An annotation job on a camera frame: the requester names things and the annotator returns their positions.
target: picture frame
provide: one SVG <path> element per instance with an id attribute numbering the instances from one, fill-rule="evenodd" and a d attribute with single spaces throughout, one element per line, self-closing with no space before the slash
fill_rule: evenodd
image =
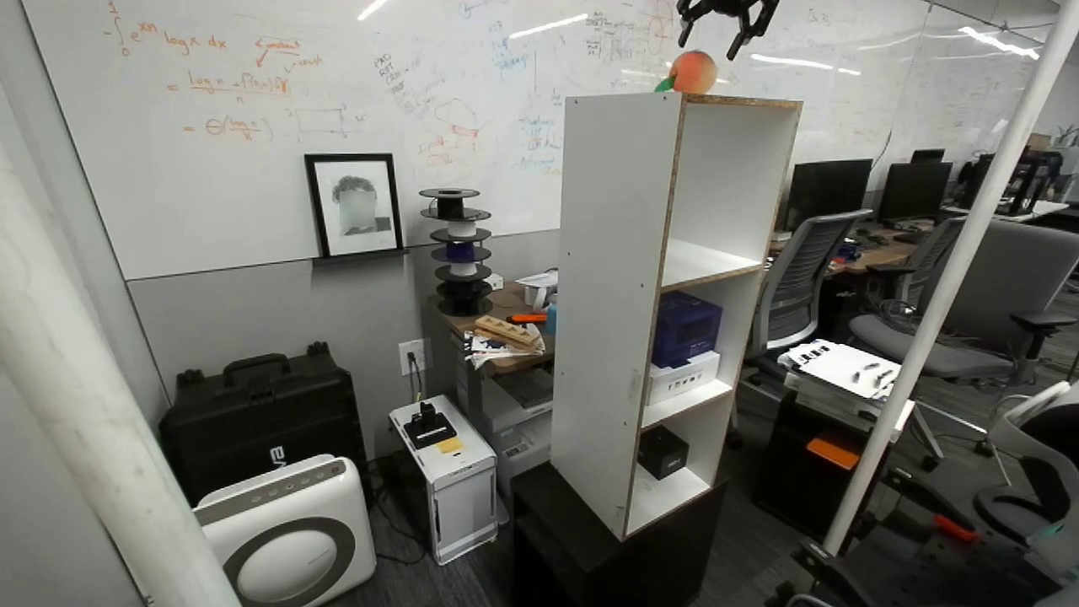
<path id="1" fill-rule="evenodd" d="M 323 259 L 402 249 L 396 157 L 305 157 Z"/>

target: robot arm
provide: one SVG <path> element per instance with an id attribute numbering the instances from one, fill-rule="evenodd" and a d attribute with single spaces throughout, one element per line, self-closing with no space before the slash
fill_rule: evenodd
<path id="1" fill-rule="evenodd" d="M 779 11 L 779 0 L 678 0 L 678 17 L 683 17 L 678 49 L 685 49 L 687 35 L 704 15 L 725 15 L 725 17 L 740 17 L 740 38 L 729 49 L 729 61 L 737 61 L 743 44 L 768 35 L 777 11 Z"/>

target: black box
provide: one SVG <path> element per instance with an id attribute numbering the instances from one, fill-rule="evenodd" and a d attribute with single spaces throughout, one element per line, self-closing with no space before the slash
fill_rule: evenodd
<path id="1" fill-rule="evenodd" d="M 874 421 L 859 419 L 857 409 L 851 405 L 811 405 L 811 403 L 799 403 L 797 396 L 784 397 L 771 438 L 763 460 L 763 477 L 753 493 L 756 505 L 768 509 L 794 531 L 813 541 L 823 541 L 847 497 L 852 468 L 843 468 L 816 455 L 811 446 L 813 438 L 823 438 L 859 455 L 871 437 L 874 437 Z"/>
<path id="2" fill-rule="evenodd" d="M 217 379 L 180 376 L 176 409 L 158 433 L 189 502 L 316 451 L 346 455 L 357 468 L 366 464 L 350 376 L 320 341 L 299 357 L 233 362 Z"/>
<path id="3" fill-rule="evenodd" d="M 687 455 L 687 446 L 676 433 L 667 433 L 665 425 L 641 437 L 639 464 L 653 480 L 678 473 L 685 465 L 685 455 Z"/>

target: white pole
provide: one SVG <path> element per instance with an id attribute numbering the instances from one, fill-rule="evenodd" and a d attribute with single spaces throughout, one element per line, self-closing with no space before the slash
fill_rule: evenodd
<path id="1" fill-rule="evenodd" d="M 0 143 L 0 373 L 150 605 L 241 605 Z"/>
<path id="2" fill-rule="evenodd" d="M 979 201 L 971 206 L 965 232 L 958 238 L 955 253 L 951 253 L 951 259 L 948 259 L 948 268 L 942 273 L 942 285 L 939 285 L 939 291 L 935 291 L 935 297 L 930 297 L 930 303 L 923 311 L 923 322 L 922 322 L 922 328 L 913 334 L 913 344 L 906 352 L 904 373 L 898 379 L 898 388 L 890 392 L 890 403 L 884 405 L 884 413 L 877 419 L 871 446 L 862 448 L 862 460 L 859 460 L 859 465 L 857 465 L 857 473 L 851 480 L 851 491 L 847 491 L 847 497 L 841 502 L 841 512 L 837 512 L 837 520 L 829 527 L 829 538 L 823 541 L 823 548 L 829 552 L 843 549 L 843 541 L 847 541 L 847 533 L 852 527 L 852 518 L 857 518 L 857 509 L 859 509 L 871 484 L 874 484 L 881 455 L 884 455 L 884 448 L 890 441 L 890 433 L 898 425 L 898 414 L 901 414 L 904 403 L 912 397 L 912 392 L 919 384 L 919 376 L 922 376 L 922 369 L 923 369 L 923 362 L 926 362 L 926 353 L 930 353 L 930 349 L 935 349 L 935 341 L 942 334 L 942 324 L 946 324 L 946 317 L 948 317 L 948 311 L 955 303 L 955 293 L 958 293 L 962 280 L 971 269 L 979 242 L 985 239 L 985 229 L 987 229 L 987 223 L 992 223 L 992 217 L 997 208 L 997 201 L 1006 195 L 1011 168 L 1014 168 L 1014 163 L 1019 163 L 1019 157 L 1024 148 L 1029 131 L 1034 129 L 1034 121 L 1041 115 L 1041 106 L 1047 106 L 1047 98 L 1049 98 L 1049 92 L 1057 84 L 1057 76 L 1064 71 L 1064 63 L 1069 59 L 1076 30 L 1079 30 L 1079 0 L 1069 0 L 1064 7 L 1059 20 L 1057 20 L 1057 30 L 1051 30 L 1047 52 L 1041 52 L 1034 83 L 1029 84 L 1029 92 L 1024 92 L 1024 98 L 1021 98 L 1021 106 L 1019 106 L 1010 131 L 1006 131 L 1002 152 L 996 157 L 996 163 L 992 163 L 992 168 L 987 168 L 987 176 L 982 183 L 982 192 L 979 192 Z"/>

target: white bookshelf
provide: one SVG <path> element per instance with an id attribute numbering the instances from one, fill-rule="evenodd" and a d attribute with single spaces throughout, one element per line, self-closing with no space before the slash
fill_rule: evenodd
<path id="1" fill-rule="evenodd" d="M 794 103 L 566 103 L 549 448 L 617 541 L 716 487 L 797 121 Z M 644 403 L 653 322 L 672 291 L 723 306 L 723 373 Z M 657 425 L 687 446 L 687 464 L 665 480 L 639 465 L 641 433 Z"/>
<path id="2" fill-rule="evenodd" d="M 704 409 L 704 405 L 716 405 L 716 397 L 725 397 L 732 396 L 732 384 L 723 383 L 723 379 L 711 379 L 685 396 L 676 396 L 676 397 L 665 397 L 665 403 L 649 403 L 644 405 L 644 414 L 641 414 L 641 430 L 650 430 L 650 425 L 661 425 L 676 414 L 685 414 L 692 409 Z"/>
<path id="3" fill-rule="evenodd" d="M 678 468 L 665 480 L 653 480 L 649 468 L 635 465 L 626 538 L 667 518 L 672 509 L 704 497 L 707 491 L 711 484 L 704 484 L 692 468 Z"/>
<path id="4" fill-rule="evenodd" d="M 747 277 L 763 269 L 763 259 L 707 249 L 699 242 L 672 239 L 665 262 L 665 291 Z"/>

